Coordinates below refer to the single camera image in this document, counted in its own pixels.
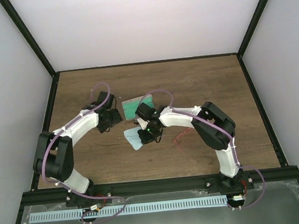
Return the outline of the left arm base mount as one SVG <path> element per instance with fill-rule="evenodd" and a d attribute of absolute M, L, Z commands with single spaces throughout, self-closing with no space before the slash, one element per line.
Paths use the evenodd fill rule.
<path fill-rule="evenodd" d="M 94 204 L 110 203 L 114 199 L 111 194 L 99 193 L 98 191 L 97 186 L 90 180 L 84 193 L 69 189 L 67 191 L 67 202 L 74 206 L 92 206 Z"/>

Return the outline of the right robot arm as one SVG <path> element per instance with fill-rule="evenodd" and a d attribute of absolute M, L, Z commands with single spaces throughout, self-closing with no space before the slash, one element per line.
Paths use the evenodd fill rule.
<path fill-rule="evenodd" d="M 138 136 L 142 144 L 159 142 L 166 127 L 195 129 L 204 143 L 216 152 L 224 188 L 235 190 L 240 185 L 240 163 L 234 151 L 236 124 L 216 105 L 205 102 L 193 108 L 166 105 L 154 109 L 141 104 L 135 113 L 141 127 Z"/>

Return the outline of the light blue cleaning cloth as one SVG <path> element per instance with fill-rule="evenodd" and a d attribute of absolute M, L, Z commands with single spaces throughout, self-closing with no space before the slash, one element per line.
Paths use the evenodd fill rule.
<path fill-rule="evenodd" d="M 141 127 L 135 127 L 133 129 L 125 130 L 123 133 L 125 139 L 130 143 L 134 150 L 139 150 L 143 146 L 138 135 L 138 131 L 141 129 Z"/>

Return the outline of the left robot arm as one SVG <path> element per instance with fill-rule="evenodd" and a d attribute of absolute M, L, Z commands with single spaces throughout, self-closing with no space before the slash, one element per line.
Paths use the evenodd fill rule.
<path fill-rule="evenodd" d="M 86 205 L 94 202 L 96 191 L 91 188 L 92 181 L 74 168 L 73 147 L 90 130 L 97 128 L 100 133 L 108 132 L 123 120 L 117 108 L 108 104 L 99 109 L 95 107 L 88 105 L 61 128 L 42 132 L 33 164 L 35 173 L 77 192 L 77 198 Z"/>

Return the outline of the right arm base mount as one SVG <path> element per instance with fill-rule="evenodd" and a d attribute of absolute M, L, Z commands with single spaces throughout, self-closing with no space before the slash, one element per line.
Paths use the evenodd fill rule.
<path fill-rule="evenodd" d="M 249 173 L 240 169 L 233 178 L 219 172 L 218 174 L 209 175 L 204 178 L 204 181 L 208 192 L 226 194 L 242 191 L 245 187 L 247 190 L 254 189 L 254 184 L 248 181 L 249 177 Z"/>

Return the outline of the green glasses case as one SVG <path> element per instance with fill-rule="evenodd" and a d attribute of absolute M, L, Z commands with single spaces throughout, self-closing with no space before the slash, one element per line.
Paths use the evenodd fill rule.
<path fill-rule="evenodd" d="M 124 117 L 127 121 L 133 120 L 136 116 L 135 111 L 140 103 L 140 100 L 143 96 L 139 96 L 137 98 L 132 98 L 126 101 L 122 101 L 121 105 L 123 108 Z M 151 94 L 147 95 L 143 99 L 143 103 L 153 108 L 153 97 Z"/>

